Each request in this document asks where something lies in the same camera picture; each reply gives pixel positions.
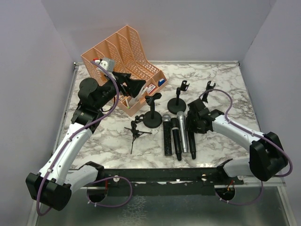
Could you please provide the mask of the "black microphone grey band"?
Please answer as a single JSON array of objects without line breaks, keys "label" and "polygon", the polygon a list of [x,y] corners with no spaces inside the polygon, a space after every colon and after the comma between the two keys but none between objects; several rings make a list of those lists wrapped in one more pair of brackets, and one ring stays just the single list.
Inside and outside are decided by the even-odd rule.
[{"label": "black microphone grey band", "polygon": [[188,134],[190,154],[191,154],[192,159],[195,160],[197,151],[196,151],[196,142],[195,142],[194,132],[191,130],[188,130],[187,134]]}]

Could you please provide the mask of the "black microphone stand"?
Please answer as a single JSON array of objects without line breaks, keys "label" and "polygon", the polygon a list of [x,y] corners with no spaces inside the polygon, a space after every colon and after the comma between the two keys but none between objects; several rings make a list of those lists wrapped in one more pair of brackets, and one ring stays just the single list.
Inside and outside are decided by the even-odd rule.
[{"label": "black microphone stand", "polygon": [[159,112],[155,111],[155,100],[162,97],[160,93],[155,93],[153,96],[145,96],[146,103],[150,106],[150,110],[144,114],[143,123],[150,129],[157,128],[162,123],[162,116]]},{"label": "black microphone stand", "polygon": [[205,91],[205,93],[202,96],[202,101],[203,102],[208,103],[209,92],[211,92],[211,90],[213,90],[215,88],[215,86],[216,86],[215,82],[213,84],[212,84],[212,81],[208,81],[207,82],[206,91]]},{"label": "black microphone stand", "polygon": [[170,99],[167,103],[167,109],[172,114],[177,114],[179,111],[184,112],[186,110],[186,103],[180,98],[182,91],[187,91],[189,84],[186,80],[183,80],[180,87],[176,89],[176,97]]}]

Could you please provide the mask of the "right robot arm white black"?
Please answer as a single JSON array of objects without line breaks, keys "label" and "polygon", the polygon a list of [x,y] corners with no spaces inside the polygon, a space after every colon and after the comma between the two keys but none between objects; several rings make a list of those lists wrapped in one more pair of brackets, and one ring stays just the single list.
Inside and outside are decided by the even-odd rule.
[{"label": "right robot arm white black", "polygon": [[249,152],[248,158],[227,160],[219,165],[219,170],[226,176],[254,176],[261,181],[268,181],[288,165],[288,158],[281,153],[282,145],[275,133],[253,132],[231,121],[220,110],[210,111],[200,99],[189,103],[188,107],[188,131],[199,134],[212,131],[222,134]]}]

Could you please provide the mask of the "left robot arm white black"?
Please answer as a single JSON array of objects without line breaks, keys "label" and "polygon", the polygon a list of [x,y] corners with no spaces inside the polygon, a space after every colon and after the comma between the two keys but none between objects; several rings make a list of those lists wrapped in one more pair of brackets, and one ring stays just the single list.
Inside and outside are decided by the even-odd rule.
[{"label": "left robot arm white black", "polygon": [[85,164],[73,176],[67,174],[82,146],[106,117],[102,108],[112,99],[117,100],[119,95],[137,97],[145,87],[145,80],[130,76],[129,73],[113,72],[102,86],[94,78],[81,81],[79,103],[65,137],[44,167],[37,174],[29,173],[25,179],[30,196],[37,204],[60,211],[73,192],[101,175],[103,166],[96,163]]}]

